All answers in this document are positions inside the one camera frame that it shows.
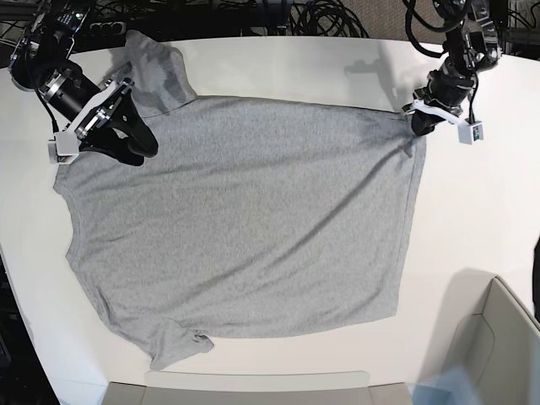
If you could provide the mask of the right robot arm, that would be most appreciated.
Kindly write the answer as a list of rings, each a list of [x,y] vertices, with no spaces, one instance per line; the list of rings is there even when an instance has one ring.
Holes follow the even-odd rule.
[[[133,81],[110,78],[98,86],[70,59],[93,6],[91,1],[36,5],[8,71],[18,88],[35,93],[49,116],[59,112],[68,121],[64,129],[51,123],[52,163],[69,165],[82,152],[96,152],[140,166],[158,153],[159,145],[133,103]]]

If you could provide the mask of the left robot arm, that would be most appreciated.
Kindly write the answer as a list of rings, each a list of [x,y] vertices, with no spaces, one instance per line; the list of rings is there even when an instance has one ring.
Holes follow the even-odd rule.
[[[443,25],[429,24],[416,11],[415,1],[405,1],[405,31],[409,42],[421,54],[444,57],[440,68],[427,76],[427,84],[413,92],[413,101],[402,111],[412,117],[411,126],[418,137],[448,122],[458,131],[460,143],[472,144],[484,138],[483,123],[475,116],[473,103],[479,87],[479,74],[495,68],[501,56],[497,29],[485,1],[434,1],[436,13]],[[412,22],[445,34],[443,51],[435,52],[421,46]]]

